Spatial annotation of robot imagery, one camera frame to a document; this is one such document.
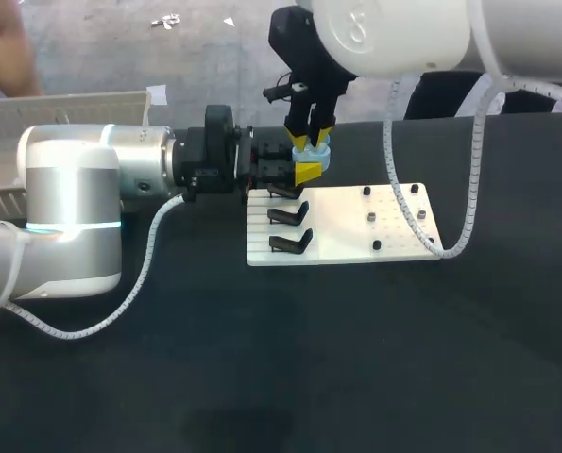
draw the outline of black hook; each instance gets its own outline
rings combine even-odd
[[[308,229],[305,233],[303,233],[303,236],[298,243],[279,236],[270,236],[270,247],[273,252],[279,250],[293,255],[303,255],[303,252],[306,251],[314,236],[315,234],[312,229]]]
[[[268,210],[268,219],[270,219],[270,223],[274,221],[279,224],[299,227],[303,222],[303,219],[305,219],[309,209],[310,203],[304,201],[299,207],[297,214],[292,214],[291,212],[286,212],[284,210]]]

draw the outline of white spiral cable wrap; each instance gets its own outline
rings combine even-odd
[[[129,305],[133,302],[133,300],[138,295],[138,292],[141,290],[142,285],[146,280],[146,276],[148,275],[148,269],[150,268],[150,263],[152,261],[152,257],[155,250],[155,241],[157,239],[157,230],[159,229],[159,225],[165,214],[184,203],[184,200],[181,196],[176,196],[165,203],[161,209],[155,215],[155,218],[150,224],[150,229],[148,231],[148,242],[146,244],[146,254],[145,260],[142,265],[142,270],[140,271],[140,275],[138,276],[138,280],[136,284],[133,286],[131,292],[129,293],[126,300],[121,304],[121,306],[108,318],[104,321],[99,322],[95,326],[86,328],[84,330],[80,330],[79,332],[64,332],[62,330],[58,330],[57,328],[51,327],[47,325],[44,321],[39,319],[38,317],[34,316],[29,311],[13,304],[11,302],[6,303],[3,308],[6,310],[11,311],[12,313],[20,316],[28,323],[32,324],[34,327],[41,330],[43,333],[50,335],[52,337],[58,338],[60,340],[79,340],[81,338],[89,337],[90,335],[94,335],[95,333],[99,332],[105,327],[110,326],[119,316],[123,314],[125,310],[128,309]]]
[[[478,108],[473,121],[473,134],[471,140],[471,169],[469,173],[469,190],[468,190],[468,206],[466,209],[466,219],[463,225],[461,236],[457,244],[449,249],[444,250],[437,245],[434,245],[427,237],[427,235],[419,227],[417,220],[413,213],[409,210],[396,172],[394,164],[394,151],[392,142],[392,120],[394,118],[394,111],[396,110],[396,100],[400,88],[400,82],[392,84],[388,108],[386,111],[386,118],[383,122],[383,151],[385,154],[385,168],[389,176],[390,184],[394,195],[399,203],[402,215],[406,219],[407,224],[413,230],[415,235],[421,241],[423,246],[427,248],[434,255],[450,259],[459,256],[466,249],[473,232],[473,227],[476,218],[476,210],[478,207],[478,192],[480,190],[480,171],[482,168],[482,152],[484,147],[485,124],[486,116],[492,101],[498,94],[503,92],[505,87],[511,87],[515,91],[525,90],[527,92],[534,92],[536,94],[549,97],[555,101],[562,102],[562,87],[552,83],[546,83],[535,80],[528,80],[525,78],[505,78],[500,83],[493,84],[485,93]]]
[[[468,190],[468,205],[466,209],[466,219],[463,225],[461,236],[457,244],[449,249],[444,250],[437,245],[434,245],[425,233],[419,227],[415,216],[409,210],[400,183],[396,173],[396,166],[394,164],[394,151],[392,143],[392,121],[396,114],[396,100],[400,89],[400,81],[392,84],[390,99],[386,110],[385,118],[383,120],[383,151],[385,154],[385,168],[389,176],[390,184],[394,195],[399,203],[402,215],[406,220],[409,227],[413,230],[415,235],[421,241],[423,246],[430,252],[440,258],[455,258],[466,249],[476,219],[476,210],[478,208],[478,192],[480,191],[480,172],[482,169],[482,152],[484,147],[485,138],[485,124],[486,116],[492,101],[501,92],[516,92],[524,90],[533,92],[545,97],[549,97],[555,101],[562,102],[562,87],[552,83],[541,81],[529,80],[525,78],[509,77],[501,72],[501,67],[497,61],[497,56],[492,47],[490,37],[488,36],[488,27],[485,22],[485,14],[482,0],[468,0],[468,14],[471,22],[471,30],[480,53],[482,62],[486,71],[493,79],[493,85],[486,91],[485,95],[480,100],[476,115],[473,120],[473,133],[471,139],[471,168],[469,171],[469,190]]]

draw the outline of person's arm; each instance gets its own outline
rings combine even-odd
[[[0,90],[8,97],[43,94],[16,0],[0,0]]]

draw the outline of cable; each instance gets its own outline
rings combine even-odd
[[[9,297],[14,291],[14,287],[16,286],[16,282],[18,281],[20,266],[23,262],[23,255],[25,254],[25,247],[26,244],[30,241],[30,236],[26,234],[25,231],[22,231],[16,225],[11,224],[10,222],[3,222],[0,220],[0,225],[5,225],[6,227],[8,227],[16,236],[16,240],[15,240],[16,248],[14,249],[14,253],[12,255],[12,262],[9,268],[8,280],[6,281],[6,286],[4,287],[4,290],[0,294],[0,309],[1,309],[8,303]]]
[[[90,328],[80,330],[79,332],[64,332],[62,330],[58,330],[57,328],[47,325],[44,321],[42,321],[41,319],[39,319],[29,311],[17,306],[12,302],[6,303],[3,308],[20,316],[29,324],[41,330],[43,333],[46,333],[47,335],[58,338],[60,340],[79,340],[81,338],[94,335],[95,333],[99,332],[103,328],[110,326],[119,316],[123,314],[125,310],[128,309],[129,305],[136,298],[136,295],[138,295],[138,292],[141,290],[142,285],[146,280],[146,276],[148,275],[148,269],[150,268],[150,263],[152,261],[152,257],[154,254],[155,241],[157,239],[157,230],[159,229],[159,225],[161,224],[163,217],[165,216],[165,214],[167,214],[167,212],[169,212],[173,208],[183,203],[184,203],[184,199],[182,198],[182,196],[181,195],[176,196],[171,200],[169,200],[167,203],[165,203],[161,207],[161,209],[157,212],[157,214],[155,214],[155,218],[150,224],[150,229],[148,230],[148,242],[146,244],[145,260],[144,263],[142,264],[142,270],[138,275],[138,280],[136,281],[136,284],[133,286],[131,292],[129,293],[128,297],[123,302],[123,304],[121,304],[121,306],[104,321],[101,321],[95,326],[92,326]]]
[[[476,115],[473,121],[473,134],[471,140],[471,168],[469,172],[469,189],[468,189],[468,205],[466,209],[466,218],[463,225],[463,230],[461,236],[457,241],[456,245],[449,249],[444,250],[437,245],[434,245],[419,227],[417,220],[413,213],[409,210],[406,204],[406,199],[402,194],[402,189],[400,188],[400,183],[398,180],[398,175],[396,172],[396,166],[394,163],[394,151],[393,151],[393,141],[392,141],[392,118],[394,116],[394,111],[396,109],[396,100],[398,97],[398,92],[400,89],[400,82],[394,82],[392,84],[390,99],[388,102],[388,108],[386,111],[386,118],[383,122],[383,150],[385,153],[385,167],[387,174],[389,176],[390,184],[394,195],[399,203],[400,210],[404,216],[407,224],[413,230],[413,233],[421,241],[423,246],[432,252],[434,255],[450,259],[459,256],[468,246],[471,234],[473,232],[473,227],[476,218],[476,210],[478,207],[478,192],[480,190],[480,172],[482,169],[482,153],[484,147],[484,137],[485,137],[485,124],[486,116],[488,115],[488,110],[492,104],[492,101],[499,95],[504,88],[511,88],[515,91],[525,90],[527,92],[533,92],[540,94],[555,101],[562,102],[562,87],[554,85],[552,83],[540,82],[535,80],[529,80],[525,78],[512,78],[508,77],[502,79],[500,83],[493,84],[485,93],[482,100],[478,104],[476,110]]]
[[[482,166],[482,152],[484,145],[484,131],[486,115],[492,101],[501,93],[501,89],[496,85],[489,88],[485,95],[483,96],[478,109],[476,111],[476,116],[474,117],[474,127],[473,136],[471,140],[471,169],[469,173],[469,191],[468,191],[468,207],[466,210],[466,219],[463,225],[463,230],[461,236],[457,241],[456,245],[449,249],[444,250],[437,245],[434,245],[417,223],[417,220],[413,213],[409,210],[406,203],[406,199],[402,193],[400,183],[398,180],[398,175],[396,172],[396,166],[394,163],[394,151],[392,143],[392,112],[396,106],[396,99],[398,97],[398,91],[400,88],[400,82],[394,82],[392,85],[392,92],[390,93],[390,100],[387,109],[386,118],[383,121],[383,151],[385,153],[385,168],[389,176],[390,184],[396,200],[402,211],[402,215],[406,219],[407,224],[413,230],[417,238],[421,241],[423,246],[427,248],[430,252],[440,258],[454,258],[466,249],[471,238],[471,233],[473,231],[473,226],[476,218],[476,209],[478,207],[478,191],[480,188],[480,169]]]

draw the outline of white paper on floor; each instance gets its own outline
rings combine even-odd
[[[151,106],[166,106],[167,105],[167,85],[155,85],[146,87],[150,93]]]

